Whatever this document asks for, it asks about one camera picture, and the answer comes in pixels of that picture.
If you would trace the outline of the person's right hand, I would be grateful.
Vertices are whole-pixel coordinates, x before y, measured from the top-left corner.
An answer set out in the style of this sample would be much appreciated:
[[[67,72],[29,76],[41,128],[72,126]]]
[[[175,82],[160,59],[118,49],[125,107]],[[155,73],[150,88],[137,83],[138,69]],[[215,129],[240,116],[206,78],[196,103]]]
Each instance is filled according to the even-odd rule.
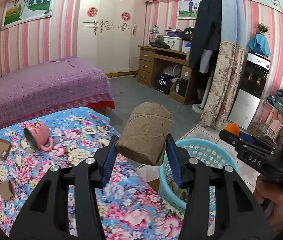
[[[283,189],[276,184],[263,181],[263,176],[259,175],[253,195],[259,204],[262,204],[265,199],[275,203],[268,221],[274,232],[278,234],[283,229]]]

